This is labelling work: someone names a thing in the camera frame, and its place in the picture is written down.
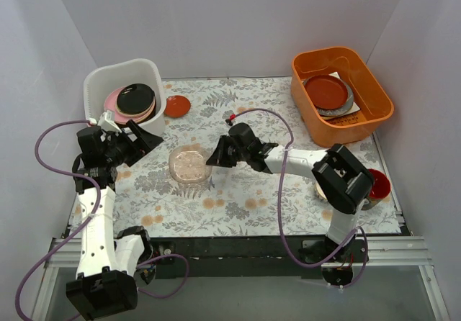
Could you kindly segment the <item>brown glass bowl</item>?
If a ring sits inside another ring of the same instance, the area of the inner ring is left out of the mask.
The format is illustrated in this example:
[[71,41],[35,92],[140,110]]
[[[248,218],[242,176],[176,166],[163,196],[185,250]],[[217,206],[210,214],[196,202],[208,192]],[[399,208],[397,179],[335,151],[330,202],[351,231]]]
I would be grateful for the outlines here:
[[173,180],[181,184],[198,184],[212,173],[206,164],[211,153],[199,145],[175,148],[169,155],[169,172]]

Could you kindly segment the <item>black round plate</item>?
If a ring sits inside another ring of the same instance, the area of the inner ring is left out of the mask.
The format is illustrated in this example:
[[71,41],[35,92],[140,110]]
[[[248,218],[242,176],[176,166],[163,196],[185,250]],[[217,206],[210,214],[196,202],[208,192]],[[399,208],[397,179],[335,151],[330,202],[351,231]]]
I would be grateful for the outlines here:
[[133,83],[123,88],[116,99],[117,109],[123,114],[141,114],[155,100],[152,88],[144,83]]

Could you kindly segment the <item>pink round plate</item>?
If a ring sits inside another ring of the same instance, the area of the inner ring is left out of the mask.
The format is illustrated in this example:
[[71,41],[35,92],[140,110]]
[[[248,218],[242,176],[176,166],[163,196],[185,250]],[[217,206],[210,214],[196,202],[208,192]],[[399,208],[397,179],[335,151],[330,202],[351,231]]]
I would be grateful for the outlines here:
[[141,122],[146,121],[151,115],[156,113],[156,110],[153,109],[153,111],[151,113],[147,113],[142,117],[134,117],[134,118],[124,117],[124,116],[121,116],[120,114],[118,114],[117,110],[116,110],[116,99],[117,99],[117,96],[118,96],[119,92],[123,88],[124,87],[121,87],[121,88],[118,88],[115,91],[113,91],[104,101],[104,110],[111,110],[111,111],[113,111],[115,113],[114,120],[115,120],[116,123],[118,123],[120,125],[126,125],[126,123],[129,120],[133,120],[136,123],[141,123]]

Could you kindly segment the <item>small red plate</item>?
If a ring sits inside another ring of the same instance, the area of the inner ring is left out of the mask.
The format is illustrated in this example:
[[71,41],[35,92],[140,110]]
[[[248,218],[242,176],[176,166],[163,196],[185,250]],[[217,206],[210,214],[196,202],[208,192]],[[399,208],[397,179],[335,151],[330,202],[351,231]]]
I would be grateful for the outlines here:
[[170,118],[185,116],[191,108],[191,103],[185,96],[174,95],[166,99],[164,114]]

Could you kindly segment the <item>cream plate with flowers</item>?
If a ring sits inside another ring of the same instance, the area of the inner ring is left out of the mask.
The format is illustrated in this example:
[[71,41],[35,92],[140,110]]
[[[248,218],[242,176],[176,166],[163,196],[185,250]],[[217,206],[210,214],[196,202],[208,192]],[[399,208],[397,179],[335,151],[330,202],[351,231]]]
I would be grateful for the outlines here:
[[124,117],[128,117],[128,118],[134,118],[134,117],[142,117],[144,116],[145,114],[147,113],[151,113],[153,111],[153,109],[155,109],[155,105],[156,105],[156,100],[154,99],[151,103],[151,105],[149,106],[149,108],[143,110],[142,112],[139,112],[139,113],[136,113],[136,114],[128,114],[127,112],[123,112],[119,107],[118,105],[116,105],[116,110],[117,110],[117,113],[120,114],[121,116],[124,116]]

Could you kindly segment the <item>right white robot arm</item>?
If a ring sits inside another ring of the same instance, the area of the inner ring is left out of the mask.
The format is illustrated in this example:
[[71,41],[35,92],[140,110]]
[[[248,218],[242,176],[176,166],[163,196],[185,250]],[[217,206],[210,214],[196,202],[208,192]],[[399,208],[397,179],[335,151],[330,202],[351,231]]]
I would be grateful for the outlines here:
[[342,261],[352,253],[352,238],[357,233],[358,213],[374,185],[371,172],[344,145],[328,150],[299,150],[277,143],[265,143],[245,123],[232,126],[220,136],[216,149],[207,159],[208,166],[232,168],[245,162],[255,171],[278,174],[281,202],[285,174],[316,180],[328,203],[334,208],[322,251],[312,263],[315,267],[329,260]]

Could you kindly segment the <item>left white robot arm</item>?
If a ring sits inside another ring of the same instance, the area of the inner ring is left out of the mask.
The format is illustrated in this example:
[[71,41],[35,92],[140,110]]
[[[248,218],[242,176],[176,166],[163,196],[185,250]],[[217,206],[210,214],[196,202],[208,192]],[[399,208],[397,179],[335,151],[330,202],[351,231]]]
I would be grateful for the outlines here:
[[127,122],[131,133],[89,126],[77,133],[81,154],[72,172],[81,209],[81,254],[76,278],[66,296],[85,320],[135,309],[136,266],[153,255],[147,230],[139,225],[114,234],[117,167],[132,166],[162,143],[162,138]]

